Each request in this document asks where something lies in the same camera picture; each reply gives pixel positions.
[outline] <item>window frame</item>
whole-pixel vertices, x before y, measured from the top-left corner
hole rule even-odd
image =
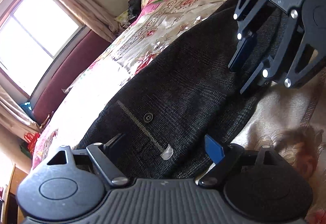
[[[9,17],[12,17],[16,22],[20,24],[20,22],[12,15],[14,11],[19,7],[19,5],[23,2],[24,0],[13,0],[12,3],[9,5],[9,7],[4,11],[2,15],[0,15],[0,29],[2,26],[6,23]],[[66,47],[66,45],[76,36],[76,34],[84,27],[84,24],[76,17],[74,16],[68,8],[66,8],[63,3],[60,2],[60,0],[53,0],[77,25],[78,28],[76,31],[67,39],[67,41],[58,49],[57,53],[55,55],[51,55],[51,53],[46,50],[40,44],[37,39],[35,39],[29,32],[20,24],[20,26],[26,31],[29,36],[37,42],[37,44],[54,60],[60,53],[61,51]],[[28,95],[27,92],[23,90],[22,87],[20,87],[19,84],[17,84],[10,76],[9,72],[6,70],[5,66],[0,62],[0,73],[22,94],[24,95],[27,99],[30,98],[30,95]]]

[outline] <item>bed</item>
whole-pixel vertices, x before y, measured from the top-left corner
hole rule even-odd
[[[207,19],[225,1],[142,0],[142,12],[138,19],[92,63],[53,115],[37,141],[33,155],[33,168],[57,147],[76,146],[108,101],[130,79],[150,64],[176,38]],[[258,139],[261,135],[265,135],[264,133],[272,134],[280,128],[294,128],[299,125],[309,105],[309,94],[316,80],[318,82],[318,79],[312,80],[311,85],[306,85],[306,88],[291,90],[288,94],[283,87],[275,86],[271,89],[271,92],[260,101],[255,114],[234,142],[255,149],[259,147],[259,144],[265,144],[264,137]],[[280,96],[288,100],[286,106],[279,100]],[[300,99],[299,106],[296,105],[298,98]],[[285,107],[288,110],[284,113],[288,119],[287,123],[286,118],[279,115],[276,110],[270,111],[271,114],[268,115],[269,111],[266,111],[266,106],[272,108],[273,103],[275,107]],[[266,122],[271,123],[271,120],[275,125],[266,127]],[[312,118],[312,121],[317,123],[318,128],[323,129],[321,120],[316,121]],[[315,194],[323,192],[322,190],[325,189],[323,182],[326,182],[324,170],[326,156],[325,152],[322,152],[323,148],[320,148],[322,142],[326,142],[324,137],[318,139],[318,147],[321,151],[318,156],[318,166],[315,167],[318,175],[315,178],[312,177],[312,181],[318,182],[314,185]],[[314,212],[324,210],[325,199],[323,196],[316,197],[319,201],[314,204]]]

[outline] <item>button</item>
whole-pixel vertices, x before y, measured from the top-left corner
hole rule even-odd
[[[145,123],[149,123],[153,120],[153,114],[152,113],[147,113],[146,115],[144,115],[144,122]]]

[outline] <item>metal screw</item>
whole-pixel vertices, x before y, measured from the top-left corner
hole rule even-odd
[[[212,185],[217,184],[217,179],[214,177],[209,177],[207,179],[202,180],[201,182],[203,185],[212,186]]]
[[[284,85],[285,85],[285,87],[290,88],[291,87],[291,80],[289,78],[286,78],[285,81],[284,81]]]
[[[263,70],[263,77],[264,78],[267,78],[268,77],[268,70],[267,69],[264,69]]]
[[[298,18],[298,12],[297,12],[297,10],[292,10],[292,11],[291,11],[291,17],[292,17],[293,19]]]
[[[129,179],[126,177],[117,177],[112,180],[112,184],[117,186],[125,185],[129,182]]]

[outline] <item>window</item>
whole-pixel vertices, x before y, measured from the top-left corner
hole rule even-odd
[[[57,0],[20,0],[0,27],[0,67],[31,95],[80,28]]]

